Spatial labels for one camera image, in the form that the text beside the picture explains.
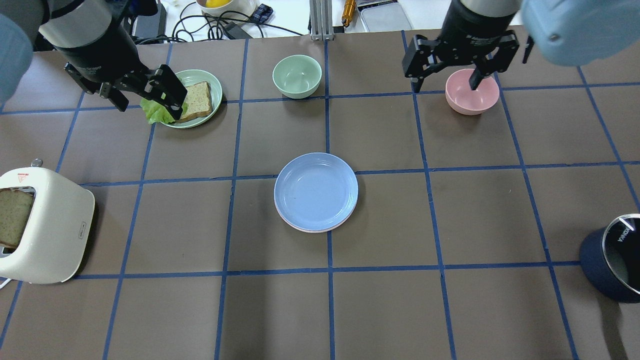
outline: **green plate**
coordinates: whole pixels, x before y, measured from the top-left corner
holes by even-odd
[[[205,117],[197,117],[195,119],[189,120],[187,122],[179,122],[173,124],[163,124],[168,127],[174,127],[176,129],[187,129],[189,127],[198,126],[203,124],[207,120],[211,119],[213,114],[216,113],[220,104],[222,103],[222,85],[220,85],[220,81],[218,78],[213,76],[210,72],[206,72],[204,70],[183,70],[176,73],[178,79],[184,86],[194,85],[201,81],[206,81],[209,83],[209,87],[211,88],[211,107],[213,111]]]

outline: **yellow lemon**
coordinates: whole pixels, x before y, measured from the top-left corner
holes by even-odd
[[[231,0],[207,0],[205,5],[208,8],[219,8],[223,5],[229,4]]]

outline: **blue plate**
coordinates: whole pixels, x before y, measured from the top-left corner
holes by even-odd
[[[273,190],[278,213],[289,225],[306,233],[323,233],[340,226],[358,200],[358,181],[344,160],[312,152],[285,166]]]

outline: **lettuce leaf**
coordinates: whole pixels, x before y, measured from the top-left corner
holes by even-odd
[[[158,104],[153,100],[147,100],[142,98],[140,101],[140,106],[142,107],[142,111],[145,112],[145,116],[149,122],[149,124],[153,124],[155,122],[162,122],[163,124],[171,124],[174,123],[175,120],[169,114],[164,106]],[[182,113],[187,111],[187,103],[184,102],[182,104]]]

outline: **slice of bread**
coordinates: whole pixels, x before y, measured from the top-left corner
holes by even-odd
[[[211,88],[209,83],[201,81],[194,85],[187,86],[187,97],[184,99],[187,103],[187,111],[185,111],[180,120],[176,122],[186,122],[197,117],[204,117],[213,111],[211,106]]]
[[[33,196],[20,190],[0,189],[0,245],[16,248],[27,226]]]

